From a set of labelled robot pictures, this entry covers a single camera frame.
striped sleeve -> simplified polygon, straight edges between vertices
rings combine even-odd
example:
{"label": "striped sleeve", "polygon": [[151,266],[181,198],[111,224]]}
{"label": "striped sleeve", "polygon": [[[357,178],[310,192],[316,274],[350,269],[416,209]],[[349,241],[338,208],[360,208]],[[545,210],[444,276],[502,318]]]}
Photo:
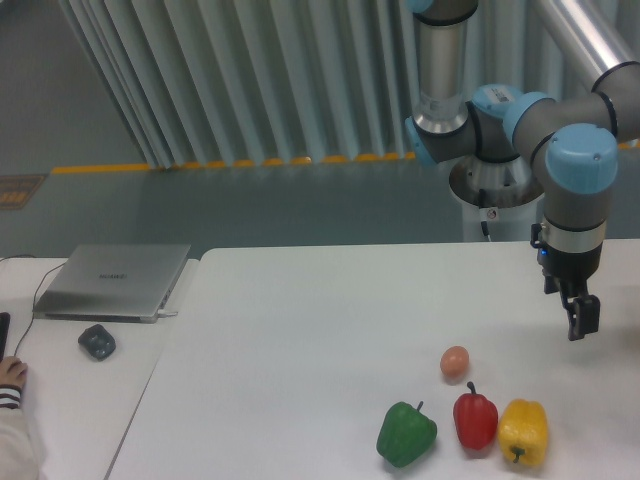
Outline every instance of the striped sleeve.
{"label": "striped sleeve", "polygon": [[0,385],[0,408],[20,408],[22,390],[15,385]]}

silver laptop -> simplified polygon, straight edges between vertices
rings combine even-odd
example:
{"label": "silver laptop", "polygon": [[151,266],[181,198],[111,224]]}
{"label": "silver laptop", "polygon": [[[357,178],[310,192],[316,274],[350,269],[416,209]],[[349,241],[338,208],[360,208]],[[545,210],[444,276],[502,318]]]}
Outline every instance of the silver laptop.
{"label": "silver laptop", "polygon": [[189,245],[80,245],[33,312],[44,318],[147,322],[158,319]]}

white curtain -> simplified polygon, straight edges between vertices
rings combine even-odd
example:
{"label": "white curtain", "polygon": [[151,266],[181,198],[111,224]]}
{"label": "white curtain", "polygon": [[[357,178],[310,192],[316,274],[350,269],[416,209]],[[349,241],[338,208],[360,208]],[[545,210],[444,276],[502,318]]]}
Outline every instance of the white curtain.
{"label": "white curtain", "polygon": [[[399,0],[60,0],[152,167],[404,157],[418,98]],[[640,2],[597,1],[638,54]],[[584,94],[529,0],[480,0],[464,94]]]}

yellow floor stripe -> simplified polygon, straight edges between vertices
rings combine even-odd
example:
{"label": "yellow floor stripe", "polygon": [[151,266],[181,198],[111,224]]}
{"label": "yellow floor stripe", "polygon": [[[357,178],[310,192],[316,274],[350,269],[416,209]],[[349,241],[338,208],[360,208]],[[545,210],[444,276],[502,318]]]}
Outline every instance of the yellow floor stripe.
{"label": "yellow floor stripe", "polygon": [[[628,143],[621,143],[618,145],[621,150],[628,150],[630,148],[640,148],[640,144],[638,145],[629,145]],[[388,162],[393,160],[400,160],[400,158],[404,158],[405,160],[415,160],[416,155],[414,152],[407,152],[404,157],[400,157],[400,155],[396,152],[386,153],[383,156],[375,155],[373,153],[363,153],[357,155],[354,158],[355,162]],[[320,163],[329,163],[329,164],[342,164],[342,163],[351,163],[347,157],[344,155],[329,155],[322,159]],[[288,166],[288,165],[312,165],[313,161],[310,157],[295,157],[292,158],[290,162],[284,162],[281,158],[268,158],[266,159],[260,166],[265,167],[275,167],[275,166]],[[234,168],[251,168],[255,167],[256,164],[247,159],[236,160],[233,162],[232,167]],[[207,163],[206,165],[202,165],[198,162],[187,162],[184,165],[176,165],[170,168],[170,170],[198,170],[205,168],[226,168],[227,165],[222,160],[215,160]],[[77,167],[55,167],[51,170],[52,175],[64,175],[64,174],[74,174],[74,173],[112,173],[112,172],[149,172],[154,170],[164,170],[162,168],[152,169],[145,163],[131,163],[131,164],[120,164],[120,165],[84,165]]]}
{"label": "yellow floor stripe", "polygon": [[132,163],[121,165],[86,165],[79,167],[55,167],[51,170],[52,175],[69,173],[105,173],[105,172],[139,172],[150,171],[151,168],[145,163]]}

brown egg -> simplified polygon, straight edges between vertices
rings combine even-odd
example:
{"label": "brown egg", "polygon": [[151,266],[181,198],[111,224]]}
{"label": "brown egg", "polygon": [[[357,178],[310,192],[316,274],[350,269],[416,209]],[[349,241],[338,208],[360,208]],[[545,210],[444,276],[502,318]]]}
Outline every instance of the brown egg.
{"label": "brown egg", "polygon": [[456,378],[463,375],[469,368],[469,352],[460,346],[447,349],[440,360],[440,370],[445,377]]}

